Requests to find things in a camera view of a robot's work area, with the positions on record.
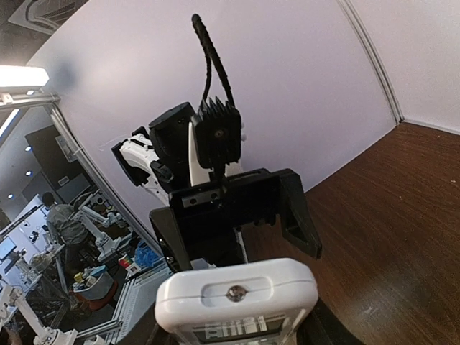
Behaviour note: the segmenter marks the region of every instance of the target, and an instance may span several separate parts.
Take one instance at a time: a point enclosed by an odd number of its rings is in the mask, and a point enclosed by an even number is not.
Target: white robot part
[[[106,341],[100,336],[95,336],[94,339],[86,340],[83,345],[105,345]]]
[[[144,183],[142,186],[146,191],[160,199],[164,205],[168,206],[170,204],[168,195],[163,188],[161,188],[156,175],[150,167],[151,162],[159,160],[155,150],[151,147],[152,142],[150,139],[146,138],[143,134],[136,134],[123,143],[120,148],[120,153],[130,166],[138,167],[149,174],[147,183]]]
[[[187,345],[282,345],[317,301],[307,266],[273,259],[176,273],[157,291],[155,318]]]
[[[85,216],[88,217],[91,221],[96,221],[100,224],[104,224],[104,222],[107,220],[106,217],[101,216],[99,213],[91,210],[87,206],[80,206],[80,211],[84,212]]]
[[[9,306],[16,306],[37,334],[34,339],[34,345],[73,345],[75,343],[78,334],[76,330],[64,333],[59,329],[44,327],[37,314],[30,308],[22,292],[11,285],[5,286],[1,291],[0,326],[3,327],[9,317]]]
[[[24,255],[20,255],[20,258],[17,260],[15,266],[21,272],[21,279],[24,283],[30,284],[37,279],[37,273],[30,268],[29,264],[26,263]]]
[[[85,213],[81,211],[78,212],[74,219],[81,222],[96,238],[94,243],[98,247],[98,250],[101,252],[101,256],[98,259],[101,259],[105,254],[112,253],[119,247],[121,238],[111,239],[107,233],[99,230],[98,227],[94,225],[94,223],[87,217]]]

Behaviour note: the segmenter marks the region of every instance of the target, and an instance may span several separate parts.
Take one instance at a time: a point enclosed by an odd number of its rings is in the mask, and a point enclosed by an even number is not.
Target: white wall
[[[80,143],[149,229],[160,206],[135,188],[110,149],[205,83],[191,26],[199,13],[229,75],[246,124],[245,169],[291,167],[305,189],[393,127],[382,90],[334,0],[88,2],[30,60]],[[217,78],[211,95],[222,95]]]
[[[35,206],[41,206],[42,201],[36,195],[27,205],[24,206],[24,209],[21,210],[20,213],[17,214],[16,219],[25,215],[29,210],[34,208]],[[26,250],[26,254],[24,259],[26,262],[30,262],[31,258],[38,254],[39,252],[43,252],[46,247],[46,241],[43,238],[44,231],[42,226],[46,224],[46,219],[44,213],[41,210],[35,211],[32,215],[27,217],[26,221],[23,222],[20,226],[17,226],[12,232],[8,234],[8,237],[16,244],[17,248],[15,249],[17,252],[22,251],[23,249]],[[33,231],[38,231],[40,236],[38,240],[32,244],[29,236],[32,234]],[[0,264],[0,272],[6,278],[6,281],[10,285],[21,285],[23,288],[25,287],[20,278],[20,271],[17,267],[13,267],[8,273],[4,273],[4,269],[8,265],[10,260],[5,260],[2,264]]]
[[[402,113],[460,133],[460,1],[352,0]]]

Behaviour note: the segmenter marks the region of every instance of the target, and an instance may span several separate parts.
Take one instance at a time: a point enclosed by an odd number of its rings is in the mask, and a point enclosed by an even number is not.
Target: black bracket
[[[282,235],[319,258],[321,240],[308,212],[300,176],[291,169],[254,170],[170,193],[170,207],[150,212],[155,234],[175,271],[205,258],[217,266],[241,263],[234,234],[245,224],[281,219]]]

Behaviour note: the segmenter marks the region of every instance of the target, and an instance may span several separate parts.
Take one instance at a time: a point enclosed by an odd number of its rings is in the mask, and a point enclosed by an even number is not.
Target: metal frame
[[[85,341],[87,339],[93,338],[94,336],[101,336],[109,332],[115,332],[118,331],[121,326],[123,326],[123,321],[120,321],[119,319],[112,319],[97,326],[88,328],[84,331],[78,332],[76,340]]]
[[[377,48],[374,46],[374,43],[369,36],[361,18],[358,15],[358,12],[354,8],[351,0],[337,0],[337,3],[342,8],[342,11],[345,13],[346,18],[349,20],[353,30],[355,31],[359,41],[362,44],[364,51],[366,52],[367,57],[372,65],[372,68],[377,75],[379,84],[382,87],[385,98],[387,99],[388,105],[390,106],[391,113],[395,118],[396,124],[404,121],[403,112],[401,111],[399,102],[395,95],[395,90],[393,89],[390,77],[385,70],[382,59],[379,56]]]
[[[104,175],[94,164],[93,160],[88,156],[84,147],[76,139],[72,130],[68,126],[61,110],[57,103],[60,98],[55,93],[35,92],[28,95],[11,95],[11,101],[1,102],[0,110],[12,109],[28,109],[34,106],[44,106],[51,116],[53,124],[57,131],[63,136],[72,153],[76,156],[83,169],[88,173],[94,183],[103,191],[110,203],[115,206],[117,211],[123,215],[126,221],[136,230],[138,235],[152,248],[157,254],[161,255],[160,245],[144,225],[131,212],[129,207],[119,197],[118,193],[111,187],[110,183],[105,179]]]
[[[131,210],[129,210],[128,206],[123,202],[117,192],[110,186],[110,183],[102,175],[101,171],[96,167],[93,160],[86,153],[84,147],[80,145],[78,140],[73,135],[55,101],[45,105],[45,108],[48,109],[52,122],[56,126],[57,131],[63,136],[72,153],[77,157],[77,160],[83,166],[83,169],[85,169],[90,178],[99,187],[99,189],[103,191],[104,195],[107,197],[110,203],[115,206],[115,209],[123,215],[123,217],[134,229],[136,229],[138,235],[140,235],[142,239],[145,240],[150,248],[156,251],[157,254],[160,254],[161,249],[155,238],[148,232],[146,228],[144,228],[142,223],[136,218]]]

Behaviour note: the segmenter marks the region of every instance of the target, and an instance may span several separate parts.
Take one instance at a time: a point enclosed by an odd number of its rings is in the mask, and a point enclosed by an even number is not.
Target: light fixture
[[[17,113],[19,113],[19,109],[13,110],[10,115],[6,118],[5,122],[0,127],[0,137],[6,131],[8,126],[13,122],[14,118],[16,117]]]
[[[23,92],[35,91],[44,86],[50,77],[46,70],[39,67],[0,65],[0,91],[11,92],[21,89]]]

